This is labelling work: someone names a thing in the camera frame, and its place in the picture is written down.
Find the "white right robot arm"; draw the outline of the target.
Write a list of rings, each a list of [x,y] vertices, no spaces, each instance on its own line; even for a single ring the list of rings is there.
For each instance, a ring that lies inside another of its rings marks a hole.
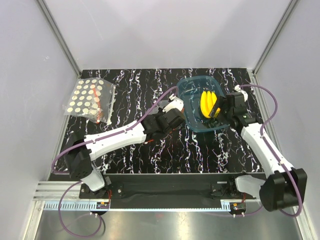
[[[297,214],[303,208],[307,185],[307,173],[296,169],[280,153],[264,130],[261,120],[248,113],[242,92],[232,92],[218,97],[220,122],[228,124],[249,145],[264,170],[266,180],[251,175],[240,175],[227,185],[228,195],[239,198],[244,193],[259,200],[269,212],[297,207]]]

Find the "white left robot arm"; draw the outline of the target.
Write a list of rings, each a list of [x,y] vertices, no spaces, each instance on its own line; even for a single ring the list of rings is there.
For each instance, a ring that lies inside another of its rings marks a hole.
[[[88,186],[95,197],[103,198],[108,193],[107,182],[93,161],[126,146],[162,140],[184,122],[184,114],[173,108],[99,134],[84,137],[75,134],[67,142],[63,155],[69,177]]]

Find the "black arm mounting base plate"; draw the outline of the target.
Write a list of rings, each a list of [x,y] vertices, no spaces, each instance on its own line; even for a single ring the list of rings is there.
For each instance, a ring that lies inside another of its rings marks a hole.
[[[85,184],[84,194],[91,199],[100,199],[111,193],[114,184],[121,184],[130,195],[155,194],[155,195],[183,195],[188,191],[201,195],[228,196],[231,199],[242,198],[243,194],[252,199],[255,197],[240,192],[236,188],[235,178],[249,175],[265,181],[263,173],[161,173],[161,174],[107,174],[105,175],[106,187],[92,192]]]

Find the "clear zip bag orange zipper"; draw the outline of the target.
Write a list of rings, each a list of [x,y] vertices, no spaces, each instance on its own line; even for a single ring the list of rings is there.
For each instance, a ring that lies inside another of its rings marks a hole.
[[[173,128],[164,118],[163,110],[168,104],[168,100],[161,100],[141,122],[144,128],[143,133],[146,135],[146,143],[164,139],[173,131]]]

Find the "yellow toy banana bunch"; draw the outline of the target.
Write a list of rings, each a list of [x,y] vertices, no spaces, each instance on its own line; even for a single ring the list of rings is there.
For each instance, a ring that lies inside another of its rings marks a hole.
[[[218,107],[213,116],[211,112],[217,102],[217,95],[213,91],[203,91],[200,97],[200,111],[202,115],[207,118],[217,118],[220,113],[220,108]]]

